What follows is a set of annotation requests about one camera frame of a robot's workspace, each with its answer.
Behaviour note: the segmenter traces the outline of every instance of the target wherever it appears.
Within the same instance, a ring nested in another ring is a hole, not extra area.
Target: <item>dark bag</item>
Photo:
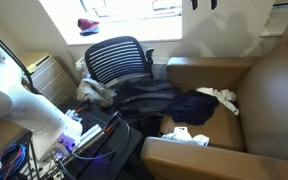
[[[117,89],[111,110],[119,111],[124,119],[141,120],[163,113],[176,92],[174,85],[164,79],[124,84]]]

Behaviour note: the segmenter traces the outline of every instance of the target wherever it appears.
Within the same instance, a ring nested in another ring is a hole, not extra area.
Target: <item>blue cable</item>
[[[13,166],[11,166],[11,164],[6,164],[6,165],[3,164],[2,169],[0,170],[0,179],[4,179],[6,175],[12,176],[15,172],[17,172],[19,170],[19,168],[23,165],[23,162],[25,161],[26,147],[22,144],[11,144],[7,147],[5,152],[2,152],[0,154],[0,161],[3,162],[3,159],[5,157],[6,158],[9,157],[10,154],[13,154],[13,153],[17,154],[17,153],[19,153],[20,150],[21,150],[21,154],[12,160]]]

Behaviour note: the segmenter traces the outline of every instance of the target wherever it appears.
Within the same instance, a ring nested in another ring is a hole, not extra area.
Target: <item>wooden cabinet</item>
[[[35,65],[31,73],[34,87],[55,106],[68,97],[76,97],[77,86],[50,53],[22,53],[17,56],[26,67]]]

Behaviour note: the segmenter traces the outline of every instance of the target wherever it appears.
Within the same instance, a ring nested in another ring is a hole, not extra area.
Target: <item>white cloth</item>
[[[230,102],[230,101],[236,100],[236,95],[234,92],[228,89],[218,91],[217,89],[206,88],[206,87],[196,88],[196,91],[209,94],[211,96],[215,96],[219,102],[224,104],[236,116],[239,114],[239,110],[233,105],[233,103]]]
[[[192,138],[187,127],[175,127],[173,133],[165,134],[161,138],[188,144],[197,144],[200,146],[207,146],[209,143],[209,137],[204,136],[203,134],[198,134]]]
[[[109,107],[113,104],[115,91],[93,79],[84,78],[77,88],[77,99],[85,101],[89,99],[94,105]]]

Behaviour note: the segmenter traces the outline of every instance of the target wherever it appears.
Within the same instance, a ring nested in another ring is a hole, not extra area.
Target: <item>desk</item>
[[[74,98],[67,99],[59,106],[62,112],[66,112],[67,109],[74,109],[80,102]],[[93,127],[94,123],[100,125],[102,128],[110,117],[106,114],[95,110],[88,109],[87,112],[80,113],[80,117],[83,118],[83,132]],[[100,150],[100,153],[105,154],[105,151],[115,149],[123,142],[127,134],[127,128],[123,123],[117,124],[113,134],[105,143],[105,146]],[[142,138],[142,134],[133,128],[130,128],[130,136],[126,143],[121,146],[116,153],[112,156],[103,157],[94,161],[83,161],[75,159],[68,164],[66,168],[75,176],[78,180],[89,179],[116,179],[127,162],[128,158],[133,153],[135,147],[138,145]]]

